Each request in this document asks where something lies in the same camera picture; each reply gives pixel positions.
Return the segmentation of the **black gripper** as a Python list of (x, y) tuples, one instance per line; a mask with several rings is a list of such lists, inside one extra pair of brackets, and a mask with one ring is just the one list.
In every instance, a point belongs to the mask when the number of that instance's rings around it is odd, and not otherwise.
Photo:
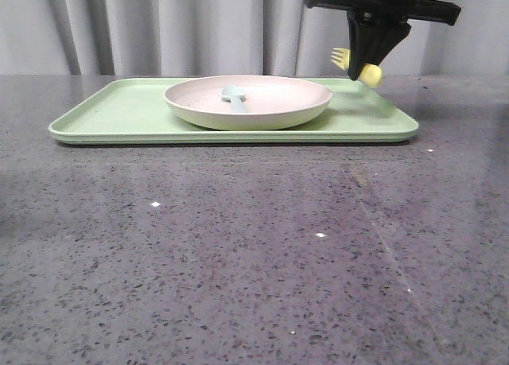
[(304, 4), (308, 8), (347, 11), (350, 41), (348, 76), (351, 80), (358, 80), (366, 64), (380, 65), (410, 33), (408, 22), (379, 28), (373, 17), (364, 17), (363, 14), (441, 22), (453, 26), (461, 12), (458, 5), (439, 0), (304, 0)]

